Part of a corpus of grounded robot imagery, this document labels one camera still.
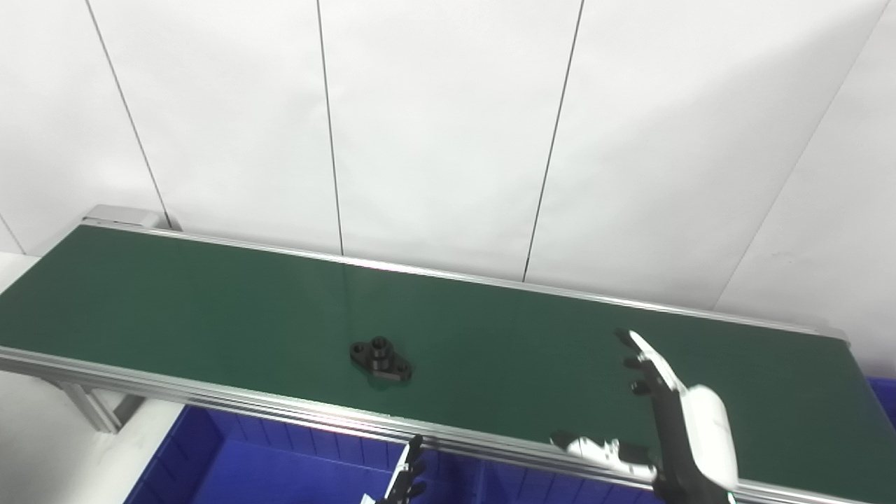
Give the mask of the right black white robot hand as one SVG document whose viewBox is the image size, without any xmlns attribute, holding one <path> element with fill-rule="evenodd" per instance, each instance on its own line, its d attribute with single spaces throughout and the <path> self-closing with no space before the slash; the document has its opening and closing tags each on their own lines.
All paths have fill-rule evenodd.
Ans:
<svg viewBox="0 0 896 504">
<path fill-rule="evenodd" d="M 551 434 L 551 444 L 602 469 L 650 480 L 656 497 L 666 503 L 736 503 L 739 469 L 722 399 L 710 387 L 682 383 L 634 330 L 618 329 L 615 335 L 636 351 L 624 366 L 643 373 L 630 389 L 652 400 L 659 456 L 617 438 L 595 441 L 562 430 Z"/>
</svg>

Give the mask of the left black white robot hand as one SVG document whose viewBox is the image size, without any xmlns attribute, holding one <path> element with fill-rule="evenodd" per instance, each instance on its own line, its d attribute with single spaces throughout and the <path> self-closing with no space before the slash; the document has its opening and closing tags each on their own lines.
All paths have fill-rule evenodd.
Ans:
<svg viewBox="0 0 896 504">
<path fill-rule="evenodd" d="M 425 492 L 428 484 L 417 481 L 428 468 L 426 460 L 422 459 L 423 441 L 423 436 L 416 435 L 405 444 L 383 498 L 375 500 L 371 495 L 364 494 L 360 503 L 410 503 Z"/>
</svg>

